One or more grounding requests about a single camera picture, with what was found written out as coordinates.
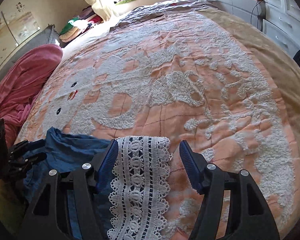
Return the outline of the blue denim pants lace hem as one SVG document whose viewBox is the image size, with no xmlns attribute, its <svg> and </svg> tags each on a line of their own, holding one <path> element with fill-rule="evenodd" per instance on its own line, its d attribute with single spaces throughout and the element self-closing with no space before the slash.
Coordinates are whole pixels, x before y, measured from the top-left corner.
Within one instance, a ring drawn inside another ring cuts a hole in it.
<svg viewBox="0 0 300 240">
<path fill-rule="evenodd" d="M 20 239 L 162 239 L 170 141 L 103 140 L 50 128 L 25 155 L 30 201 Z"/>
</svg>

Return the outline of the pink crumpled blanket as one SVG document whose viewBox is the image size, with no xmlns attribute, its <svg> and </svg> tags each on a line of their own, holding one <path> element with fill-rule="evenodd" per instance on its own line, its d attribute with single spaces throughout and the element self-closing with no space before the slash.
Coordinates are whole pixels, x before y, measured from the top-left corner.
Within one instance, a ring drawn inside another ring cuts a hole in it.
<svg viewBox="0 0 300 240">
<path fill-rule="evenodd" d="M 25 123 L 44 84 L 60 64 L 63 50 L 55 44 L 36 47 L 11 67 L 0 82 L 0 119 L 10 147 Z"/>
</svg>

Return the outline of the peach bunny bedspread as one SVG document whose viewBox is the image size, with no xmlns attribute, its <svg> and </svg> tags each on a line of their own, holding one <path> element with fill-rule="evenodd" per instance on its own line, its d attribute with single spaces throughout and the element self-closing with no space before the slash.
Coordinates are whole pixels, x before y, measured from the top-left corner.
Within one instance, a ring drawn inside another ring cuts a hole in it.
<svg viewBox="0 0 300 240">
<path fill-rule="evenodd" d="M 300 68 L 220 9 L 164 15 L 65 48 L 17 139 L 42 139 L 51 127 L 169 139 L 162 239 L 176 227 L 190 232 L 201 205 L 182 140 L 224 170 L 250 171 L 281 237 L 300 218 Z"/>
</svg>

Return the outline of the pile of folded clothes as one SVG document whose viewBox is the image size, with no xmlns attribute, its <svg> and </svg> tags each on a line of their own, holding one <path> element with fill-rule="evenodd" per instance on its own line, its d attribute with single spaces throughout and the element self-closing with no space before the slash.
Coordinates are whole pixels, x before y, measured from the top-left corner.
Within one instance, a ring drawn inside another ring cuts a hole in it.
<svg viewBox="0 0 300 240">
<path fill-rule="evenodd" d="M 84 8 L 80 14 L 71 18 L 59 33 L 59 43 L 63 48 L 78 36 L 103 23 L 91 6 Z"/>
</svg>

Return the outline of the purple-grey crumpled quilt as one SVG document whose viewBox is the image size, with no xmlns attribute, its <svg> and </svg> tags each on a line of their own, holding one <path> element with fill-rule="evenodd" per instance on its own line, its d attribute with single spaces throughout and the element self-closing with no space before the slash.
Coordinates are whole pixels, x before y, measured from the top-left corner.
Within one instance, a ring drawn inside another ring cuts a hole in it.
<svg viewBox="0 0 300 240">
<path fill-rule="evenodd" d="M 216 0 L 169 0 L 157 2 L 152 5 L 143 5 L 123 15 L 117 24 L 110 27 L 110 32 L 164 15 L 199 11 L 209 8 L 219 9 L 218 5 L 218 1 Z"/>
</svg>

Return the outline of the white drawer cabinet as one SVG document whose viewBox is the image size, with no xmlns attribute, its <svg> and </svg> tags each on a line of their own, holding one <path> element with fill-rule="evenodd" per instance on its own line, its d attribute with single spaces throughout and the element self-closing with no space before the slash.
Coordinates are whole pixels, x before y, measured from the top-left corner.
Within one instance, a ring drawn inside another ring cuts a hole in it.
<svg viewBox="0 0 300 240">
<path fill-rule="evenodd" d="M 295 0 L 265 0 L 263 33 L 290 57 L 300 50 L 300 8 Z"/>
</svg>

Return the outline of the landscape wall painting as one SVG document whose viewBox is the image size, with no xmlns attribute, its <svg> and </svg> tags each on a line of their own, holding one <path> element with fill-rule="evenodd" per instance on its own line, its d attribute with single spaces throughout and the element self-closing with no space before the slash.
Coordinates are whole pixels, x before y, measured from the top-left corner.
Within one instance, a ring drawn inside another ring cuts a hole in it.
<svg viewBox="0 0 300 240">
<path fill-rule="evenodd" d="M 19 45 L 40 29 L 32 12 L 21 2 L 12 9 L 0 10 L 0 66 Z"/>
</svg>

